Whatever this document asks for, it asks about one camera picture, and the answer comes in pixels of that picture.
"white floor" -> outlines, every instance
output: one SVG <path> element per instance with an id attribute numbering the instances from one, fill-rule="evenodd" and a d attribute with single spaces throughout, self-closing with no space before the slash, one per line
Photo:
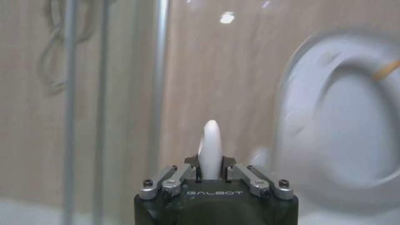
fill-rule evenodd
<path id="1" fill-rule="evenodd" d="M 0 199 L 0 225 L 60 225 L 63 211 L 50 206 Z M 75 225 L 91 224 L 90 215 L 76 215 Z"/>
<path id="2" fill-rule="evenodd" d="M 376 215 L 335 212 L 318 206 L 302 195 L 299 225 L 399 225 L 400 207 Z"/>

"white toilet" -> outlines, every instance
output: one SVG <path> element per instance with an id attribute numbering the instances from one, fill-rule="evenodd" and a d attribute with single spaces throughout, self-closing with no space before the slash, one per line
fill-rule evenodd
<path id="1" fill-rule="evenodd" d="M 300 198 L 300 225 L 400 224 L 400 41 L 314 36 L 283 78 L 274 171 Z"/>

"toilet seat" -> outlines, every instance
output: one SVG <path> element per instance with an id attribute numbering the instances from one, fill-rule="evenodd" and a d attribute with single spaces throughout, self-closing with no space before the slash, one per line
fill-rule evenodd
<path id="1" fill-rule="evenodd" d="M 400 69 L 372 79 L 399 59 L 400 42 L 360 30 L 314 36 L 291 59 L 274 168 L 319 204 L 400 206 Z"/>

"screw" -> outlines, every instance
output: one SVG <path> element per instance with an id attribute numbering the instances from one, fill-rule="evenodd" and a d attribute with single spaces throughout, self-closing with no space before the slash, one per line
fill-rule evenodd
<path id="1" fill-rule="evenodd" d="M 166 181 L 166 184 L 175 184 L 175 183 L 176 183 L 175 180 L 168 180 L 168 181 Z"/>
<path id="2" fill-rule="evenodd" d="M 290 181 L 286 179 L 280 180 L 280 188 L 288 188 L 290 187 Z"/>
<path id="3" fill-rule="evenodd" d="M 151 179 L 146 179 L 144 181 L 143 181 L 143 187 L 144 188 L 150 188 L 152 186 L 152 180 Z"/>
<path id="4" fill-rule="evenodd" d="M 264 184 L 264 181 L 258 180 L 255 183 L 260 185 L 260 184 Z"/>

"beige tiled wall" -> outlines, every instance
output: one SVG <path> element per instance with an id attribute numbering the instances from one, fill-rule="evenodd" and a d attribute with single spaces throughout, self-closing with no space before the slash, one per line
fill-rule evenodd
<path id="1" fill-rule="evenodd" d="M 246 162 L 270 147 L 275 94 L 296 48 L 312 33 L 340 27 L 398 32 L 399 10 L 398 0 L 172 0 L 163 164 L 196 153 L 211 119 L 226 155 Z M 220 23 L 226 11 L 231 24 Z"/>

